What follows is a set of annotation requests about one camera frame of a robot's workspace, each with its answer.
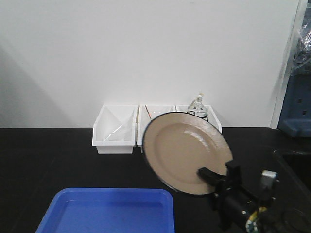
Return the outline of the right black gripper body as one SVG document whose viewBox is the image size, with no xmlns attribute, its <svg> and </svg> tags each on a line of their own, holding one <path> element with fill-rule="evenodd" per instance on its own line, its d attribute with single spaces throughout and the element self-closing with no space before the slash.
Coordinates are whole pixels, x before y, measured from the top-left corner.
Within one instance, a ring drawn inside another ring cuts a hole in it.
<svg viewBox="0 0 311 233">
<path fill-rule="evenodd" d="M 222 230 L 228 230 L 233 223 L 245 230 L 243 196 L 236 186 L 226 185 L 224 181 L 219 182 L 213 194 L 212 209 L 218 212 L 219 227 Z"/>
</svg>

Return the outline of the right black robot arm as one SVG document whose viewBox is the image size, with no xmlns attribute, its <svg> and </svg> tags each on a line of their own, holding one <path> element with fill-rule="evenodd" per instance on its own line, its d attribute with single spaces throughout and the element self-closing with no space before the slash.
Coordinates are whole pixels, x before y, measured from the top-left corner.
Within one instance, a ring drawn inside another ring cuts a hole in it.
<svg viewBox="0 0 311 233">
<path fill-rule="evenodd" d="M 214 188 L 212 209 L 217 211 L 222 230 L 234 223 L 246 233 L 260 233 L 263 227 L 261 215 L 267 211 L 274 198 L 278 174 L 264 170 L 260 179 L 260 194 L 255 196 L 242 185 L 240 165 L 231 160 L 225 164 L 226 175 L 220 175 L 206 167 L 198 169 L 197 174 Z"/>
</svg>

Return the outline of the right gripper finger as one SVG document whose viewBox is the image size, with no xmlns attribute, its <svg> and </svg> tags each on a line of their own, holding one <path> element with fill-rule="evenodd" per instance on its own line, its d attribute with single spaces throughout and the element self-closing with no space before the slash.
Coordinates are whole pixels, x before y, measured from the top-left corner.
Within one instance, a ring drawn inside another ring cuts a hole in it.
<svg viewBox="0 0 311 233">
<path fill-rule="evenodd" d="M 226 162 L 227 174 L 226 182 L 231 185 L 240 185 L 242 183 L 241 166 L 235 161 L 231 160 Z"/>
<path fill-rule="evenodd" d="M 225 175 L 215 173 L 206 167 L 198 169 L 197 174 L 202 180 L 204 180 L 211 186 L 217 186 L 221 181 L 226 178 Z"/>
</svg>

